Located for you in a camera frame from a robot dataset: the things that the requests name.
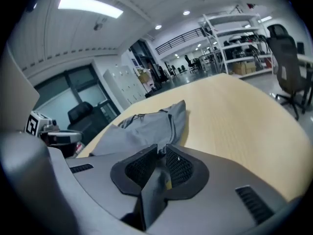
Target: cardboard box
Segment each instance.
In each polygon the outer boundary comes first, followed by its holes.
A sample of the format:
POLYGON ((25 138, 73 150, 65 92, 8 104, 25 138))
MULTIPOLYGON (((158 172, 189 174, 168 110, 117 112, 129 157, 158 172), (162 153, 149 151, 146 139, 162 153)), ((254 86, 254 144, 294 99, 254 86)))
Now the cardboard box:
POLYGON ((248 62, 246 63, 246 74, 250 74, 256 71, 255 62, 248 62))
POLYGON ((246 74, 245 63, 233 63, 233 72, 238 75, 245 75, 246 74))

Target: railing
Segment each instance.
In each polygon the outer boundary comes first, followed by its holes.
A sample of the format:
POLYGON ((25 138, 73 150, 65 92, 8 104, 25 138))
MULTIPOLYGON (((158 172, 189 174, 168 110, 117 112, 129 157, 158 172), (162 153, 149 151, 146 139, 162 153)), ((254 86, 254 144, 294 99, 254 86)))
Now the railing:
POLYGON ((183 42, 187 42, 188 40, 194 39, 196 37, 203 36, 203 33, 201 31, 201 28, 193 29, 191 31, 188 31, 176 38, 171 39, 170 41, 160 45, 156 48, 156 51, 158 54, 162 54, 163 52, 166 52, 167 50, 182 44, 183 42))

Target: white shelf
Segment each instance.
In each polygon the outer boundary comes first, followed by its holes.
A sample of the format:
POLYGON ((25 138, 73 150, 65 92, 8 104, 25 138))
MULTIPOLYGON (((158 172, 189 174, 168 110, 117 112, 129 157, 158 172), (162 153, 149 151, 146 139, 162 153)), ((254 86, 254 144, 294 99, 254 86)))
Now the white shelf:
POLYGON ((234 59, 230 59, 230 60, 226 60, 226 63, 235 63, 235 62, 242 62, 242 61, 246 61, 246 60, 252 60, 254 59, 253 56, 250 57, 241 57, 241 58, 234 58, 234 59))
POLYGON ((236 44, 236 45, 224 46, 222 47, 222 49, 232 49, 232 48, 246 46, 246 45, 258 45, 258 44, 260 44, 260 42, 247 42, 247 43, 241 43, 241 44, 236 44))
POLYGON ((257 14, 225 14, 209 18, 212 25, 230 23, 230 22, 242 22, 249 21, 256 17, 257 14))
POLYGON ((259 58, 267 58, 267 57, 272 57, 271 54, 266 54, 266 55, 258 55, 259 58))
POLYGON ((245 32, 252 32, 256 30, 260 30, 260 27, 250 27, 250 28, 234 28, 234 29, 226 29, 226 30, 220 30, 220 31, 215 31, 216 35, 218 37, 223 37, 227 35, 233 35, 233 34, 239 34, 239 33, 245 33, 245 32))
POLYGON ((272 71, 272 68, 268 68, 268 69, 259 70, 259 71, 252 72, 252 73, 245 74, 245 75, 238 75, 238 74, 234 73, 231 76, 234 76, 234 77, 237 77, 237 78, 244 78, 244 77, 248 77, 248 76, 254 76, 254 75, 257 75, 257 74, 263 74, 263 73, 271 72, 271 71, 272 71))

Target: white ceiling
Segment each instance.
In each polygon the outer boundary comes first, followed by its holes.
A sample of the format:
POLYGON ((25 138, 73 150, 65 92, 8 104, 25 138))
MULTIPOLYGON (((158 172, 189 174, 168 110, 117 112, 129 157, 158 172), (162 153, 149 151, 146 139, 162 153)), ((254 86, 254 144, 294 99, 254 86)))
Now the white ceiling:
POLYGON ((245 0, 98 1, 111 4, 124 13, 113 19, 92 12, 58 10, 60 0, 38 0, 32 12, 24 13, 8 44, 26 76, 46 69, 52 63, 122 53, 156 24, 163 24, 164 29, 177 19, 182 20, 185 9, 191 10, 190 16, 196 17, 208 8, 211 11, 230 9, 238 1, 245 0), (98 31, 93 30, 96 23, 103 23, 98 31))

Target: desk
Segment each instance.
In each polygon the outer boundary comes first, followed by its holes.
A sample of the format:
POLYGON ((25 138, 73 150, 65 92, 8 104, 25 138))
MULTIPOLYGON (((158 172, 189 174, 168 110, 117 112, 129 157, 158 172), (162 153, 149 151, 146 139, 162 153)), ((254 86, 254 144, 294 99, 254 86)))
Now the desk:
MULTIPOLYGON (((313 172, 308 136, 270 96, 230 75, 215 75, 152 96, 131 105, 112 123, 183 99, 187 121, 182 146, 242 164, 287 200, 305 192, 313 172)), ((107 128, 78 157, 88 156, 107 128)))
MULTIPOLYGON (((305 64, 313 64, 313 58, 312 57, 308 57, 305 55, 301 55, 301 54, 297 54, 298 60, 305 63, 305 64)), ((311 106, 311 102, 312 102, 312 97, 313 97, 313 82, 311 85, 311 91, 310 91, 310 96, 309 96, 309 100, 308 100, 308 104, 306 106, 306 111, 312 111, 313 107, 311 106)))

